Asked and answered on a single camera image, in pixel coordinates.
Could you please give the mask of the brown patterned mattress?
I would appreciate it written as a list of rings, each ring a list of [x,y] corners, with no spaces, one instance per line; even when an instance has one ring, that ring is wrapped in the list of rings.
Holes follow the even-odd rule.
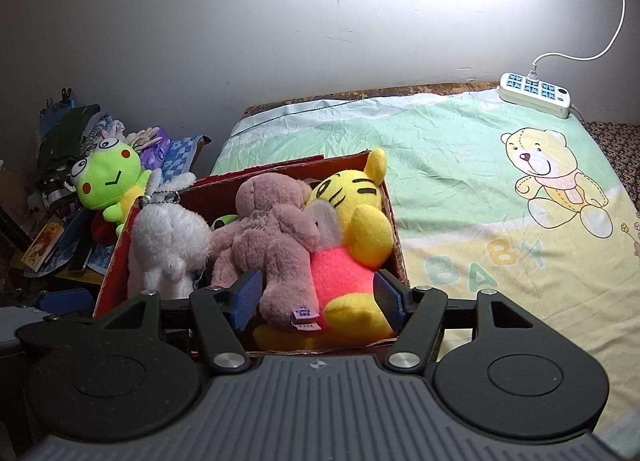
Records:
[[[584,122],[582,125],[608,158],[629,198],[639,209],[640,126],[602,121]]]

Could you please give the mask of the small white bear plush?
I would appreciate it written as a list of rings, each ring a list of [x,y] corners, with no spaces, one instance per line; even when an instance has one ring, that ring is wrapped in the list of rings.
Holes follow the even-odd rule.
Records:
[[[127,295],[154,291],[161,299],[186,299],[207,264],[212,236],[206,219],[180,203],[180,194],[196,182],[186,172],[163,179],[151,172],[131,228]]]

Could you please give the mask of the white blue power strip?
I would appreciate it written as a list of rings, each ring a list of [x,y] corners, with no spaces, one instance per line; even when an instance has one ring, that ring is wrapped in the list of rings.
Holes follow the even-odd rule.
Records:
[[[570,115],[570,93],[566,88],[552,83],[507,72],[500,78],[498,94],[505,102],[552,114],[560,119]]]

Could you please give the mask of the green snake plush toy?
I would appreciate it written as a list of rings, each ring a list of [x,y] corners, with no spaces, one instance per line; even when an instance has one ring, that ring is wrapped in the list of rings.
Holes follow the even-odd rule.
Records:
[[[236,214],[227,214],[227,215],[219,216],[219,218],[216,218],[213,224],[210,225],[210,229],[215,231],[219,228],[230,225],[231,223],[235,222],[237,219],[238,219],[238,215]]]

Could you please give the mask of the yellow tiger plush toy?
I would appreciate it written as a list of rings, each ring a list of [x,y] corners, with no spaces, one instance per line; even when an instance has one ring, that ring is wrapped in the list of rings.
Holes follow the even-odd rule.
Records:
[[[369,152],[361,170],[326,177],[314,189],[305,211],[319,227],[311,276],[319,302],[318,316],[293,331],[260,325],[253,337],[266,351],[368,346],[393,337],[373,295],[374,273],[394,251],[395,235],[383,212],[382,184],[386,152]]]

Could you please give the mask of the green frog plush toy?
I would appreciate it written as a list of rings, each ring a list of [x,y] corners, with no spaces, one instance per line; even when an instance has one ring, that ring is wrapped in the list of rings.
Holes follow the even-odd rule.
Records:
[[[102,213],[104,221],[116,225],[119,236],[129,211],[145,193],[151,171],[130,145],[117,138],[102,140],[88,157],[77,161],[70,171],[81,204]]]

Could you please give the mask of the blue checkered cloth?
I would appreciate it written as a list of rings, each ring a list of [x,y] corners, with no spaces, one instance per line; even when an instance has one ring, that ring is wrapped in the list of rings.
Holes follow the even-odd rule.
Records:
[[[194,135],[173,140],[167,150],[162,165],[163,180],[168,182],[174,177],[191,171],[203,147],[210,143],[206,135]]]

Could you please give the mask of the purple plush toy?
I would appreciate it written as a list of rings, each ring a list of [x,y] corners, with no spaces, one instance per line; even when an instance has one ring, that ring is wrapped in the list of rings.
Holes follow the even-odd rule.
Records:
[[[137,151],[145,169],[156,170],[164,164],[171,139],[163,126],[154,126],[137,133],[129,133],[125,142]]]

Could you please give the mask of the red cardboard box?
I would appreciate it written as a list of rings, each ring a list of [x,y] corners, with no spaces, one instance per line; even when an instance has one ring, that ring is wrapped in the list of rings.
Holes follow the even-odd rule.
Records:
[[[213,289],[257,351],[332,351],[390,340],[375,274],[401,269],[384,185],[387,160],[314,163],[317,185],[290,164],[198,183],[153,171],[132,210],[96,301],[96,316],[151,290],[184,302]]]

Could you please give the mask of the bear print bed sheet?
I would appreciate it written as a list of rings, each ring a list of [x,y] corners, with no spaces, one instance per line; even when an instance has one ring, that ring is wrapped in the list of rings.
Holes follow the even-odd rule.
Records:
[[[518,193],[506,135],[532,130],[573,152],[597,185],[566,222]],[[453,297],[501,291],[596,357],[611,383],[597,427],[639,438],[639,215],[608,159],[574,118],[503,102],[494,91],[416,94],[273,108],[240,121],[215,162],[253,166],[381,148],[413,285]]]

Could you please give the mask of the pink teddy bear plush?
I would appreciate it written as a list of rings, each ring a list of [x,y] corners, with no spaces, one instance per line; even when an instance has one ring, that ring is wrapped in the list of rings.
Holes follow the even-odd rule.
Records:
[[[209,240],[212,284],[229,288],[242,273],[259,269],[266,283],[260,314],[282,331],[292,328],[299,309],[319,309],[310,266],[319,230],[303,211],[310,193],[306,183],[288,175],[250,177],[235,196],[238,219],[213,231]]]

